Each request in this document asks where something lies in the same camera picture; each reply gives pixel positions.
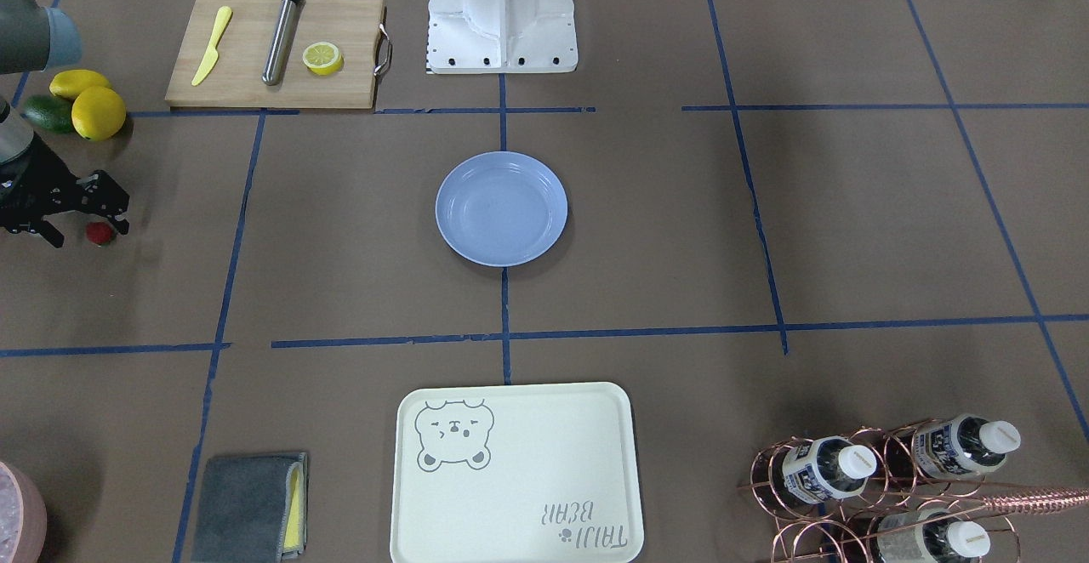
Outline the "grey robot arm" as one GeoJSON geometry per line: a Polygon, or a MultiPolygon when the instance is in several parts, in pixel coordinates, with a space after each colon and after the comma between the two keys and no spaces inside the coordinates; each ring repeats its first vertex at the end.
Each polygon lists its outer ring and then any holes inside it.
{"type": "MultiPolygon", "coordinates": [[[[1,0],[1,36],[3,75],[71,65],[82,56],[73,21],[36,0],[1,0]]],[[[7,100],[1,102],[1,225],[12,234],[37,235],[62,247],[65,235],[47,218],[63,212],[94,215],[114,233],[129,234],[129,193],[105,170],[74,175],[7,100]]]]}

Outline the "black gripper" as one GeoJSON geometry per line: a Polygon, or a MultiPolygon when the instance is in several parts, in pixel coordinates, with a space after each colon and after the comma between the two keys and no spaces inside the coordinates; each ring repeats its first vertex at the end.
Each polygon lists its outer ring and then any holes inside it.
{"type": "Polygon", "coordinates": [[[10,233],[27,232],[61,248],[65,235],[44,218],[79,205],[82,212],[105,218],[117,234],[129,234],[129,192],[105,170],[77,178],[42,137],[32,137],[14,160],[3,164],[1,180],[1,227],[10,233]]]}

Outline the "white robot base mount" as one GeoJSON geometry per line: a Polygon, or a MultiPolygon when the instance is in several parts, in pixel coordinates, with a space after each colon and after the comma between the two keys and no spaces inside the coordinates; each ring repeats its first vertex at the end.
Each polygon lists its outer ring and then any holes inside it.
{"type": "Polygon", "coordinates": [[[574,0],[429,0],[433,75],[553,74],[579,66],[574,0]]]}

